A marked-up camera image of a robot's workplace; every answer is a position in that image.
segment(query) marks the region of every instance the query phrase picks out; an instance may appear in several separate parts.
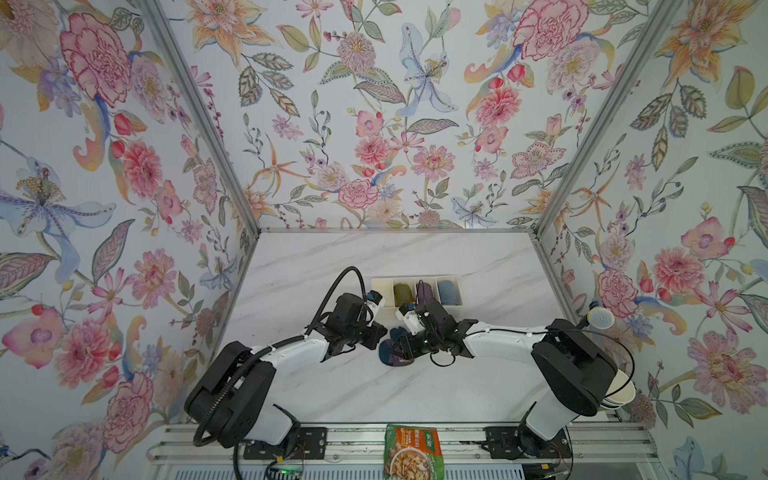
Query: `orange lily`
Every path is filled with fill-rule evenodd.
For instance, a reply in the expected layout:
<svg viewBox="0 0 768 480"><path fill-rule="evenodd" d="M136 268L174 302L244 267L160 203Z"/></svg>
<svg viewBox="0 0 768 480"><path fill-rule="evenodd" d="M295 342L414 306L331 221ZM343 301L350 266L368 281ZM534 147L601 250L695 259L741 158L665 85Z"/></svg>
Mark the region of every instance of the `orange lily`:
<svg viewBox="0 0 768 480"><path fill-rule="evenodd" d="M269 178L270 176L272 176L272 174L274 174L274 177L272 177L272 184L266 190L266 191L272 190L272 186L275 184L275 180L277 180L277 188L272 194L272 196L274 197L277 194L277 191L280 189L280 172L283 172L284 174L293 175L294 177L299 177L299 178L309 178L309 177L307 177L306 175L299 175L286 168L288 165L295 164L296 163L295 161L286 162L284 164L278 164L277 153L275 152L275 146L272 145L272 140L270 140L269 137L267 137L267 140L270 141L270 149L272 150L272 164L267 168L257 171L256 174L253 175L253 181L250 183L250 185L248 185L248 188L251 188L253 184L256 183L256 180L259 180L259 177L261 175L264 175L265 178Z"/></svg>
<svg viewBox="0 0 768 480"><path fill-rule="evenodd" d="M611 208L611 205L602 199L600 194L603 193L603 190L605 190L608 185L611 183L611 180L614 179L614 176L616 175L616 172L619 171L618 165L616 166L616 170L614 170L614 173L611 175L611 178L608 179L607 182L605 182L605 185L600 187L600 189L597 192L593 192L592 190L589 190L588 188L580 188L576 190L571 195L575 195L579 192L581 192L581 199L586 200L587 203L584 205L581 205L580 207L576 207L576 210L579 208L583 208L582 211L580 211L577 214L571 215L571 217L578 217L579 215L584 215L589 211L590 208L592 208L592 205L594 205L594 211L598 214L598 223L600 224L600 228L605 231L605 228L603 227L603 219L600 217L600 204L606 205L608 208Z"/></svg>

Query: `red berry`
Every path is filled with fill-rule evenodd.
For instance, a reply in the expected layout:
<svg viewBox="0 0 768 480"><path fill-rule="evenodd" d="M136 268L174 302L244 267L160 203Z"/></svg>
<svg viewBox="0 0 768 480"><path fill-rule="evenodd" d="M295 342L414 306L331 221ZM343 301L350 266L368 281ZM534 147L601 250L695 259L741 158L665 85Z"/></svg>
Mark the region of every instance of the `red berry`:
<svg viewBox="0 0 768 480"><path fill-rule="evenodd" d="M116 141L112 143L112 155L114 155L115 158L120 158L125 153L125 144L121 141Z"/></svg>

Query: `black mounting plate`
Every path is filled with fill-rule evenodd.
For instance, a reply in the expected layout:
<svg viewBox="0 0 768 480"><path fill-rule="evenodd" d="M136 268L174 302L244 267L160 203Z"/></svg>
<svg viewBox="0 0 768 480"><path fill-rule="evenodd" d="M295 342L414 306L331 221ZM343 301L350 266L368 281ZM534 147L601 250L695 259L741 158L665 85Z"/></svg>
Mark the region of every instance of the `black mounting plate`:
<svg viewBox="0 0 768 480"><path fill-rule="evenodd" d="M517 427L485 427L485 441L488 451L493 459L516 460L522 456L518 451L515 436ZM560 452L555 450L552 444L558 446ZM561 430L547 444L545 449L539 451L536 458L560 458L571 456L571 445L565 437L565 431Z"/></svg>
<svg viewBox="0 0 768 480"><path fill-rule="evenodd" d="M300 427L297 445L305 444L304 453L298 452L292 460L323 460L326 456L328 429L323 427ZM256 442L246 444L243 452L244 460L274 460L283 455L283 446Z"/></svg>

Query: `blue microphone head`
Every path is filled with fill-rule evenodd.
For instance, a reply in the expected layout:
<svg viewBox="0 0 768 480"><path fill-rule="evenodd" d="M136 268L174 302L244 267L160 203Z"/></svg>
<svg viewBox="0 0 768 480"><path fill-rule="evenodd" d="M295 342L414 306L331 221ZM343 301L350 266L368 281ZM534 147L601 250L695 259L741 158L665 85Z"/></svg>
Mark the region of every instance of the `blue microphone head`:
<svg viewBox="0 0 768 480"><path fill-rule="evenodd" d="M614 314L609 309L600 306L593 308L587 314L589 324L599 330L611 328L615 320Z"/></svg>

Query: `rolled sock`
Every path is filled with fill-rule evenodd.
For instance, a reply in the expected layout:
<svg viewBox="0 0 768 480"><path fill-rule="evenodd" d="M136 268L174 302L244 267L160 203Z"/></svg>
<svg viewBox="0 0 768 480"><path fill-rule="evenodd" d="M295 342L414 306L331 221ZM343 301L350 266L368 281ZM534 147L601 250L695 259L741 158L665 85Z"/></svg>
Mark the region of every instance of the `rolled sock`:
<svg viewBox="0 0 768 480"><path fill-rule="evenodd" d="M451 280L440 280L437 282L437 290L440 293L440 303L443 305L458 305L456 288Z"/></svg>
<svg viewBox="0 0 768 480"><path fill-rule="evenodd" d="M435 294L432 293L432 285L424 282L416 284L416 299L419 305L426 305L435 299Z"/></svg>
<svg viewBox="0 0 768 480"><path fill-rule="evenodd" d="M395 285L395 306L400 307L404 303L413 303L411 287L404 283Z"/></svg>

